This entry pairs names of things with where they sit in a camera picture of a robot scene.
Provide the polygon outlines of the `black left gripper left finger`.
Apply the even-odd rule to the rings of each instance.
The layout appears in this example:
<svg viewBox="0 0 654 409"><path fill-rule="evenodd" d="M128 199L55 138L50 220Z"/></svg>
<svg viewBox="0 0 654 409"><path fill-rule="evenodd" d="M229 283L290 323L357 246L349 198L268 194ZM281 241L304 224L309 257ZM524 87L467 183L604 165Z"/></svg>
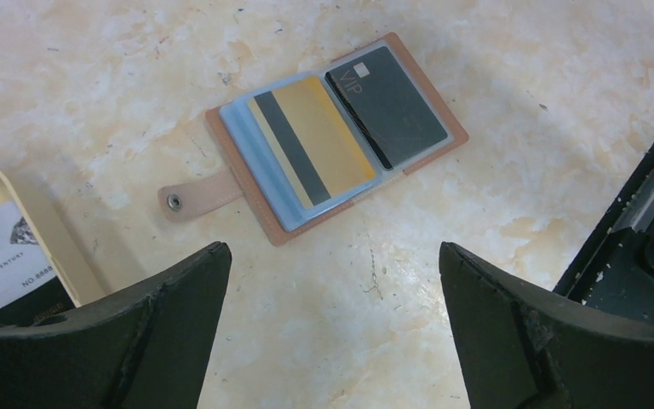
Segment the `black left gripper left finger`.
<svg viewBox="0 0 654 409"><path fill-rule="evenodd" d="M194 408L227 293L215 242L34 325L0 327L0 408Z"/></svg>

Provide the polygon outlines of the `beige oval tray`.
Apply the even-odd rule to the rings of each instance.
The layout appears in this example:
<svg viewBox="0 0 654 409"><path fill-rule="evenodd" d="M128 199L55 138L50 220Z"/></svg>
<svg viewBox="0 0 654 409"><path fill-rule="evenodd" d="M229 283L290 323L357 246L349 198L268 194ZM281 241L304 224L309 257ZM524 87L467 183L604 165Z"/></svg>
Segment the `beige oval tray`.
<svg viewBox="0 0 654 409"><path fill-rule="evenodd" d="M38 324L105 295L47 196L0 170L0 327Z"/></svg>

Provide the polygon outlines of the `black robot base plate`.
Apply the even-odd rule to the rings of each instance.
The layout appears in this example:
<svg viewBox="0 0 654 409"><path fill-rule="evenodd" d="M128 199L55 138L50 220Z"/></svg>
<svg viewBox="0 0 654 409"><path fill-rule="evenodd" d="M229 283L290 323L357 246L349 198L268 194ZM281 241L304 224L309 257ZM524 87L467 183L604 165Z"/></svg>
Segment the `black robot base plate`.
<svg viewBox="0 0 654 409"><path fill-rule="evenodd" d="M584 307L654 325L654 142L554 292Z"/></svg>

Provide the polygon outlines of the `black VIP credit card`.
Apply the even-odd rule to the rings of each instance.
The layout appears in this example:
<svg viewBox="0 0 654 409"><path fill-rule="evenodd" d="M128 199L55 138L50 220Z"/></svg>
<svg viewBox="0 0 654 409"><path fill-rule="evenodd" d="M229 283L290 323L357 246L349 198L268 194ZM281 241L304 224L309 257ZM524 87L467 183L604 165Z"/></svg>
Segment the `black VIP credit card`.
<svg viewBox="0 0 654 409"><path fill-rule="evenodd" d="M0 327L30 326L52 315L75 308L75 304L57 278L0 308Z"/></svg>

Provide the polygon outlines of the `gold VIP credit card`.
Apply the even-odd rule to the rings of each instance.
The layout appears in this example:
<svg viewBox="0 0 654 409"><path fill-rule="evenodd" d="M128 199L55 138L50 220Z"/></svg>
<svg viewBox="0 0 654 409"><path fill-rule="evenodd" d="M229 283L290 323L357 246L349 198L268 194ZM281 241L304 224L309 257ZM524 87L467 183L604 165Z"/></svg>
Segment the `gold VIP credit card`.
<svg viewBox="0 0 654 409"><path fill-rule="evenodd" d="M312 210L376 177L376 171L316 76L246 100L300 207Z"/></svg>

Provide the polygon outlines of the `silver VIP credit card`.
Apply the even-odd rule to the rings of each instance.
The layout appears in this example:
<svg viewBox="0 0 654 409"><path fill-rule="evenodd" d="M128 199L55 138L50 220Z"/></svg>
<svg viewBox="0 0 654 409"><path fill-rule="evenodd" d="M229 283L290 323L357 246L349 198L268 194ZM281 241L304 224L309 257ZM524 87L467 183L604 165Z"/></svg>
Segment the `silver VIP credit card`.
<svg viewBox="0 0 654 409"><path fill-rule="evenodd" d="M55 277L16 203L0 204L0 308Z"/></svg>

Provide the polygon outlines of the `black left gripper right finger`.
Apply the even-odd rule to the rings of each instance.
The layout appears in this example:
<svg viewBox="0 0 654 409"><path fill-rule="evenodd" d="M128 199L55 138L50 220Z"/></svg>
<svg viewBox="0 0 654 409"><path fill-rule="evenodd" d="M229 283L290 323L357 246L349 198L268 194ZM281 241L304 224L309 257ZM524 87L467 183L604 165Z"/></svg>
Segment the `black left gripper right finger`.
<svg viewBox="0 0 654 409"><path fill-rule="evenodd" d="M439 273L473 408L654 408L654 325L585 307L444 242Z"/></svg>

